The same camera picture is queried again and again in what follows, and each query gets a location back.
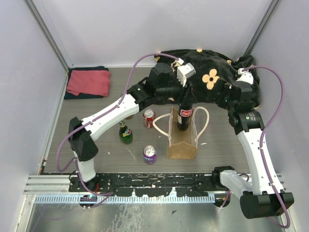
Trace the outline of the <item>glass cola bottle red cap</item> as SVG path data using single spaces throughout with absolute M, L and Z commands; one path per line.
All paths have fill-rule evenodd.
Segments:
M 192 113 L 193 113 L 192 104 L 179 105 L 177 128 L 180 131 L 186 131 L 189 128 Z

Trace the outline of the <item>burlap canvas cat-print bag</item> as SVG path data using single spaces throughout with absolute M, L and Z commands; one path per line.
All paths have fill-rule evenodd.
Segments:
M 195 116 L 198 110 L 206 113 L 205 125 L 201 131 L 197 131 Z M 168 131 L 165 132 L 156 124 L 157 121 L 168 117 Z M 172 108 L 167 114 L 161 115 L 154 119 L 153 127 L 162 135 L 168 138 L 167 158 L 179 160 L 194 160 L 198 150 L 198 140 L 203 132 L 206 130 L 210 120 L 210 114 L 205 107 L 198 106 L 193 109 L 192 115 L 189 117 L 189 128 L 186 131 L 180 131 L 177 128 L 178 110 Z

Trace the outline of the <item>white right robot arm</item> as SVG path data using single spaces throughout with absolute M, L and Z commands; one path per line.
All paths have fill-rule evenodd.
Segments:
M 235 81 L 224 85 L 217 105 L 228 111 L 229 123 L 234 128 L 245 151 L 251 182 L 242 179 L 231 166 L 215 167 L 212 186 L 216 190 L 228 188 L 238 198 L 247 219 L 276 217 L 294 203 L 294 196 L 286 192 L 273 168 L 264 141 L 266 128 L 262 117 L 252 106 L 252 85 Z

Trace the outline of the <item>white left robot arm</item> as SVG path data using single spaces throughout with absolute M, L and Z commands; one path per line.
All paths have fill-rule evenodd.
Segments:
M 158 63 L 151 69 L 149 76 L 132 85 L 111 105 L 82 120 L 73 118 L 69 124 L 68 141 L 77 158 L 80 187 L 92 191 L 97 185 L 94 157 L 98 147 L 95 140 L 126 117 L 153 104 L 166 104 L 169 98 L 173 98 L 180 106 L 195 103 L 193 85 L 188 81 L 195 73 L 190 63 L 178 66 L 176 72 L 169 65 Z

